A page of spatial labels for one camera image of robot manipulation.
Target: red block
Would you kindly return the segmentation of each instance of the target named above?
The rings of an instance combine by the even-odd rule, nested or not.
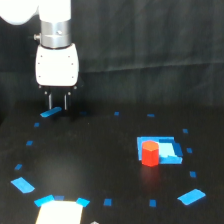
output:
[[[159,144],[157,142],[142,143],[142,164],[150,167],[159,164]]]

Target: blue tape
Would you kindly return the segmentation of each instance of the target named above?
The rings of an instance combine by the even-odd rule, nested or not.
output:
[[[86,111],[81,111],[79,114],[85,116],[85,115],[87,115],[87,112]]]
[[[154,199],[149,200],[149,206],[155,208],[156,207],[156,200],[154,200]]]
[[[20,170],[22,167],[22,164],[18,164],[16,167],[15,167],[15,170]]]
[[[32,144],[33,144],[33,141],[28,141],[28,142],[26,143],[27,146],[31,146]]]
[[[185,129],[183,129],[183,133],[184,134],[188,134],[188,130],[185,128]]]
[[[177,198],[178,200],[182,201],[183,204],[185,205],[189,205],[203,197],[205,197],[206,194],[203,193],[202,191],[200,190],[197,190],[197,189],[194,189],[182,196],[180,196],[179,198]]]
[[[155,114],[147,114],[147,117],[155,117]]]
[[[54,196],[55,201],[63,201],[65,196]]]
[[[54,201],[53,195],[48,195],[48,196],[46,196],[44,198],[40,198],[40,199],[34,201],[34,203],[35,203],[35,205],[37,207],[40,207],[41,205],[43,205],[43,204],[45,204],[47,202],[50,202],[50,201]]]
[[[190,171],[190,176],[191,176],[192,178],[196,178],[196,177],[197,177],[196,172],[194,172],[194,171]]]
[[[177,156],[159,157],[159,164],[181,164],[182,160]]]
[[[26,180],[24,180],[22,177],[12,180],[11,183],[17,187],[22,193],[30,193],[32,192],[35,188],[29,184]]]
[[[90,203],[90,201],[83,198],[78,198],[76,203],[82,205],[83,207],[86,207]]]
[[[35,123],[35,124],[34,124],[34,127],[35,127],[35,128],[38,128],[39,126],[40,126],[39,123]]]
[[[180,144],[179,143],[173,143],[173,149],[175,152],[176,156],[183,156],[183,152],[181,150]]]
[[[188,153],[192,153],[193,151],[192,151],[191,148],[187,148],[187,152],[188,152]]]
[[[112,206],[112,199],[106,198],[104,200],[104,206]]]
[[[51,110],[48,110],[48,111],[46,111],[46,112],[44,112],[44,113],[42,113],[40,115],[42,117],[49,117],[49,116],[51,116],[51,115],[53,115],[53,114],[55,114],[55,113],[57,113],[57,112],[59,112],[61,110],[62,110],[61,107],[55,107],[55,108],[53,108]]]
[[[142,160],[142,143],[145,141],[159,142],[161,139],[174,140],[174,137],[137,137],[138,160]]]

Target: black table surface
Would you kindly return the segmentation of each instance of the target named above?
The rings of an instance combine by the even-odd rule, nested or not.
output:
[[[39,103],[18,103],[1,125],[1,224],[34,224],[39,212],[34,201],[47,195],[90,200],[82,224],[224,223],[223,110],[98,103],[42,118],[45,110]],[[137,154],[140,136],[174,136],[183,163],[143,166]],[[26,146],[28,140],[32,146]],[[19,171],[17,164],[23,165]],[[35,190],[20,192],[10,183],[19,177]],[[189,206],[177,200],[193,189],[206,197]],[[103,205],[105,198],[113,200],[111,207]],[[156,208],[149,207],[150,199]]]

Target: white object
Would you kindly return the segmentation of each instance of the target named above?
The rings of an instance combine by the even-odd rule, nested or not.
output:
[[[168,156],[176,157],[172,143],[158,143],[158,144],[159,144],[160,157],[168,157]]]
[[[38,46],[36,79],[43,86],[74,86],[79,63],[75,44],[66,49],[49,50]]]
[[[40,20],[54,23],[71,19],[71,0],[39,0]]]
[[[41,206],[36,224],[80,224],[82,209],[76,202],[51,201]]]
[[[38,6],[39,0],[0,0],[0,17],[12,25],[22,25],[38,14]]]

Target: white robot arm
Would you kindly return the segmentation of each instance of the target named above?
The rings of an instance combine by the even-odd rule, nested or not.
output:
[[[35,69],[38,84],[74,86],[79,62],[71,41],[71,0],[0,0],[0,17],[12,25],[22,25],[37,14],[41,21],[41,33],[34,35],[40,42]],[[51,109],[51,93],[48,96]]]

